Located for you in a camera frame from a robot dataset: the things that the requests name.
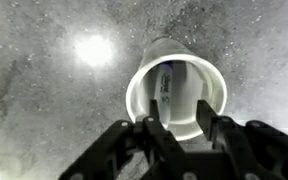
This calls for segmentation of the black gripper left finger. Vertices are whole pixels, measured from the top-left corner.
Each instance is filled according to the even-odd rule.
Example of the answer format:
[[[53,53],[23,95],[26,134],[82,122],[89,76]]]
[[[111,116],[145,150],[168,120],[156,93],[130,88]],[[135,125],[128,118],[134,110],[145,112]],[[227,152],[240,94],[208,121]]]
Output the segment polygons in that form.
[[[149,114],[132,123],[118,120],[90,145],[58,180],[116,180],[134,155],[143,152],[149,169],[140,180],[198,180],[175,137],[159,121],[156,100]]]

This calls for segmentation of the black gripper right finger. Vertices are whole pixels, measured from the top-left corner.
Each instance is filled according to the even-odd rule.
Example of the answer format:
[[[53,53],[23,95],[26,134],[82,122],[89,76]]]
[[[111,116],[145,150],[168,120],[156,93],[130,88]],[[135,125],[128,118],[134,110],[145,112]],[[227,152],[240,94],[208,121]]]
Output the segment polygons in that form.
[[[288,134],[259,120],[239,125],[197,101],[197,122],[213,150],[226,154],[240,180],[288,180]]]

